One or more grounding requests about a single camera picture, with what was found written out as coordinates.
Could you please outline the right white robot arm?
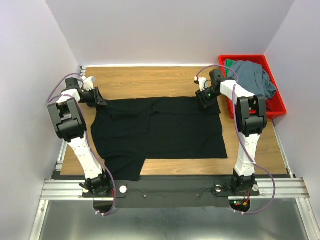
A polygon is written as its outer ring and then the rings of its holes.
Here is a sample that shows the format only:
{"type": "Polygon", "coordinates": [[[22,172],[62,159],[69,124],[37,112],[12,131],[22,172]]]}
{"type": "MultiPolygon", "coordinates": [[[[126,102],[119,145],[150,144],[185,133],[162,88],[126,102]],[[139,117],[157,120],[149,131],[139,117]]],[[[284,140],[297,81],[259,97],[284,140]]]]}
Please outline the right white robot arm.
{"type": "Polygon", "coordinates": [[[235,78],[223,76],[220,69],[205,77],[194,77],[199,85],[195,93],[203,108],[213,105],[218,96],[223,95],[232,101],[236,134],[239,140],[238,157],[230,182],[230,191],[242,195],[251,190],[256,181],[256,151],[259,139],[267,126],[266,99],[244,89],[235,78]]]}

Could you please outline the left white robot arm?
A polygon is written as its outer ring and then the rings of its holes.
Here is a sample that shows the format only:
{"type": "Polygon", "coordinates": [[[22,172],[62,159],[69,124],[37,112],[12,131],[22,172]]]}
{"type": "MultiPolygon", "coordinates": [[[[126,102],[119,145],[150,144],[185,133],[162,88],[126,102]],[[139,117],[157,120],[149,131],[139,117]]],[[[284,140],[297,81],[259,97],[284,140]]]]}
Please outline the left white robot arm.
{"type": "Polygon", "coordinates": [[[73,150],[85,176],[80,187],[85,193],[106,197],[116,194],[114,179],[108,168],[95,156],[88,137],[88,128],[80,104],[90,108],[107,106],[100,91],[94,86],[96,78],[85,77],[78,73],[65,76],[65,89],[53,96],[57,87],[47,99],[47,109],[59,139],[64,140],[73,150]]]}

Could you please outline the black t shirt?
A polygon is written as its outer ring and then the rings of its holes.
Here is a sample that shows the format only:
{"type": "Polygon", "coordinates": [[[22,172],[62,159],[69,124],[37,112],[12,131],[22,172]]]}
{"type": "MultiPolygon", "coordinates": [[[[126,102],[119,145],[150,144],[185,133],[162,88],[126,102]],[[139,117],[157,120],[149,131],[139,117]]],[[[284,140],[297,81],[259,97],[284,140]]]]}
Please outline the black t shirt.
{"type": "Polygon", "coordinates": [[[220,113],[196,97],[108,100],[91,136],[116,181],[138,181],[146,159],[227,158],[220,113]]]}

